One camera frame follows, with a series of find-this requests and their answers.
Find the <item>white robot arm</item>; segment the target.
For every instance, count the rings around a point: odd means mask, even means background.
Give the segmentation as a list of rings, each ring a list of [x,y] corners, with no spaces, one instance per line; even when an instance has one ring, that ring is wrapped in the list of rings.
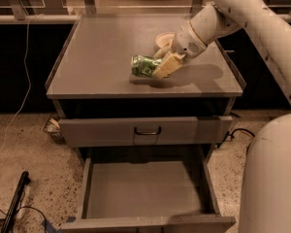
[[[214,40],[243,29],[291,106],[291,24],[263,0],[213,0],[186,21],[155,55],[164,78]],[[267,118],[246,151],[238,233],[291,233],[291,108],[261,110]]]

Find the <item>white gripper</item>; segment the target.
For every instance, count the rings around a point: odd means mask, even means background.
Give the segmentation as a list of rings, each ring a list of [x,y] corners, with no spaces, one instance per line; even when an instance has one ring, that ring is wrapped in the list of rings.
[[[162,59],[162,62],[152,72],[152,76],[166,78],[182,66],[185,56],[195,58],[206,49],[207,45],[195,33],[191,24],[186,22],[175,33],[172,47],[163,47],[154,54],[153,58]]]

